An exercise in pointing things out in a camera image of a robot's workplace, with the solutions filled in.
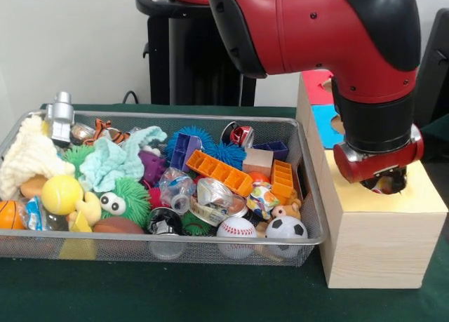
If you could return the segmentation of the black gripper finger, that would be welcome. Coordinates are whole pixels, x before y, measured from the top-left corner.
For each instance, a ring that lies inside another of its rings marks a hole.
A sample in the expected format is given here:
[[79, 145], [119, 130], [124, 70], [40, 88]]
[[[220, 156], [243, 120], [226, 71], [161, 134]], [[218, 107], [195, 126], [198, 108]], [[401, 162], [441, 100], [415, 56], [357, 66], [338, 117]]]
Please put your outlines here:
[[394, 169], [394, 192], [401, 192], [407, 185], [407, 167]]

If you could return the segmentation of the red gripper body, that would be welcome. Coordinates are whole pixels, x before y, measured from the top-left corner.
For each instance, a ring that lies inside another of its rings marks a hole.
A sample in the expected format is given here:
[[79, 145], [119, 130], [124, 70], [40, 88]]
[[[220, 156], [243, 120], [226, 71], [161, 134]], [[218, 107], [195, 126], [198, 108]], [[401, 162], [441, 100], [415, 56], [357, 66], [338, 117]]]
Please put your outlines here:
[[365, 154], [352, 149], [346, 142], [333, 147], [335, 163], [341, 175], [350, 183], [369, 180], [385, 171], [405, 168], [422, 158], [424, 140], [418, 127], [411, 127], [410, 141], [395, 152]]

